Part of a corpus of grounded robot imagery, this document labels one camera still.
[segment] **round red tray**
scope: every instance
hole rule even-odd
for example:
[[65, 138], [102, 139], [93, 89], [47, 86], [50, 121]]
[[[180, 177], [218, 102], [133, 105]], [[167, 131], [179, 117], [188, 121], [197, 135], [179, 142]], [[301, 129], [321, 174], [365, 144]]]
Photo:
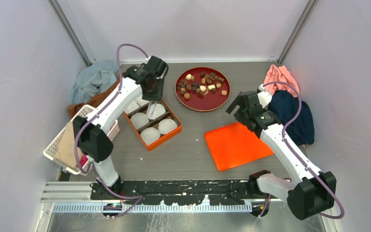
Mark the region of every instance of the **round red tray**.
[[[224, 78], [224, 82], [221, 83], [220, 89], [216, 88], [216, 93], [212, 93], [212, 91], [209, 91], [208, 94], [204, 95], [203, 97], [199, 97], [196, 92], [186, 89], [185, 92], [190, 94], [190, 98], [185, 99], [184, 96], [180, 94], [181, 90], [177, 89], [178, 84], [180, 83], [181, 80], [186, 79], [187, 74], [191, 74], [194, 76], [194, 81], [192, 82], [191, 80], [187, 80], [188, 83], [201, 84], [201, 80], [202, 80], [201, 73], [202, 72], [204, 72], [205, 74], [215, 73], [218, 77]], [[177, 79], [174, 85], [174, 89], [175, 89], [175, 94], [178, 100], [186, 107], [192, 110], [196, 110], [196, 111], [211, 111], [211, 110], [218, 109], [220, 106], [222, 106], [227, 101], [229, 97], [229, 92], [230, 92], [229, 82], [227, 78], [219, 71], [212, 69], [212, 68], [207, 68], [207, 67], [196, 67], [196, 68], [192, 68], [192, 69], [185, 71]], [[227, 91], [226, 96], [221, 95], [222, 90]]]

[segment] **orange cutting board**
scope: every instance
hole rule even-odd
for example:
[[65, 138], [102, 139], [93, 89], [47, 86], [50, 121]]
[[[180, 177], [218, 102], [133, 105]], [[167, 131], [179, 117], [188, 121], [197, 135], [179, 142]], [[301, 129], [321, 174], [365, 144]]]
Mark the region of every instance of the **orange cutting board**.
[[220, 172], [273, 154], [265, 143], [239, 122], [209, 131], [204, 138]]

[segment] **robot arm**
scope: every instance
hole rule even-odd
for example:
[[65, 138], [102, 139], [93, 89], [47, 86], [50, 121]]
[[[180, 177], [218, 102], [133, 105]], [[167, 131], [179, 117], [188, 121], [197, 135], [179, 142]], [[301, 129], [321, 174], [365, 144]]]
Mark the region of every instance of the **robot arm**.
[[131, 66], [127, 69], [122, 88], [116, 88], [94, 111], [85, 118], [76, 117], [73, 121], [74, 136], [87, 123], [88, 119], [96, 117], [84, 129], [79, 140], [78, 147], [86, 154], [90, 162], [96, 168], [99, 178], [112, 189], [120, 192], [121, 178], [114, 165], [110, 154], [113, 143], [107, 137], [107, 133], [128, 105], [143, 94], [143, 99], [148, 101], [160, 101], [163, 95], [164, 76], [167, 74], [167, 63], [151, 56], [147, 64], [141, 67]]
[[[234, 114], [237, 121], [254, 132], [272, 151], [287, 170], [291, 182], [278, 178], [267, 170], [250, 175], [249, 188], [254, 195], [271, 194], [286, 202], [291, 212], [300, 220], [333, 207], [334, 199], [308, 171], [311, 168], [335, 192], [336, 178], [331, 172], [323, 173], [316, 167], [297, 146], [294, 151], [307, 163], [307, 168], [301, 164], [294, 153], [283, 141], [281, 132], [283, 125], [271, 111], [264, 109], [271, 102], [271, 94], [262, 86], [258, 91], [241, 92], [226, 110], [231, 114], [235, 107], [239, 109]], [[285, 139], [294, 144], [289, 135]]]

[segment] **pink towel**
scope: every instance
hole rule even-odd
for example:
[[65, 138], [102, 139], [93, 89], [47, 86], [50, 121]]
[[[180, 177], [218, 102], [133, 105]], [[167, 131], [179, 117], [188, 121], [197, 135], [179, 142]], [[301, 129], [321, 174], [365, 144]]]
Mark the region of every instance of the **pink towel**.
[[[272, 81], [282, 81], [287, 82], [288, 84], [293, 85], [298, 92], [300, 93], [300, 88], [298, 87], [297, 81], [291, 76], [291, 73], [286, 69], [285, 65], [281, 67], [276, 67], [271, 65], [270, 69], [267, 72], [265, 77], [264, 84]], [[277, 90], [286, 90], [292, 94], [292, 96], [297, 97], [297, 94], [288, 86], [282, 84], [273, 84], [266, 86], [265, 89], [271, 94], [274, 95], [274, 92]]]

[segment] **brown cloth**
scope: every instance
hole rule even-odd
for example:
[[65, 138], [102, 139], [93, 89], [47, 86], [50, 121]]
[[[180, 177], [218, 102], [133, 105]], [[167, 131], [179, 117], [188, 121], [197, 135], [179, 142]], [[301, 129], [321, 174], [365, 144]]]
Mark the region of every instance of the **brown cloth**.
[[[65, 132], [62, 137], [57, 140], [57, 152], [55, 154], [55, 159], [60, 162], [70, 166], [76, 167], [76, 158], [74, 157], [74, 134], [73, 134], [73, 124], [68, 122], [65, 127]], [[82, 151], [77, 148], [77, 157], [79, 160], [82, 158]]]
[[91, 105], [93, 107], [98, 107], [106, 98], [109, 96], [111, 92], [116, 88], [117, 84], [119, 83], [119, 80], [117, 80], [108, 90], [106, 90], [103, 93], [99, 93], [95, 96], [93, 96], [92, 99], [90, 99], [87, 103], [79, 103], [75, 105], [68, 106], [69, 110], [69, 117], [73, 118], [77, 112], [84, 106], [84, 105]]

